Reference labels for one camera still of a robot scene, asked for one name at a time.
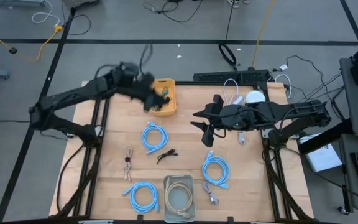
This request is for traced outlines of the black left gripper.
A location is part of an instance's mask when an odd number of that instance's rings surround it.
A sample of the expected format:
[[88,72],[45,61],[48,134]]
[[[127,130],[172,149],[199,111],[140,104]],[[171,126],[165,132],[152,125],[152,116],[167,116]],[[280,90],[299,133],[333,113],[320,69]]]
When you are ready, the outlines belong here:
[[150,73],[144,73],[135,81],[135,88],[140,94],[140,100],[144,104],[144,110],[150,111],[165,111],[169,109],[169,105],[164,103],[169,103],[170,98],[163,98],[162,95],[159,95],[154,89],[154,80],[155,77]]

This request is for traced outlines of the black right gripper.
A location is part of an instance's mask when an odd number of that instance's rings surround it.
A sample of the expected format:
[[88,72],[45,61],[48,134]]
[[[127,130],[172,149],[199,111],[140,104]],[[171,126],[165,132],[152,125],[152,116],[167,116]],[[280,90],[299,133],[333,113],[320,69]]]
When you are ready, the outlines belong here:
[[213,102],[208,103],[204,110],[193,113],[194,117],[206,118],[209,123],[191,121],[190,124],[202,130],[201,142],[206,147],[212,147],[216,129],[224,132],[232,130],[253,131],[260,127],[260,119],[255,109],[241,105],[224,106],[220,95],[213,96]]

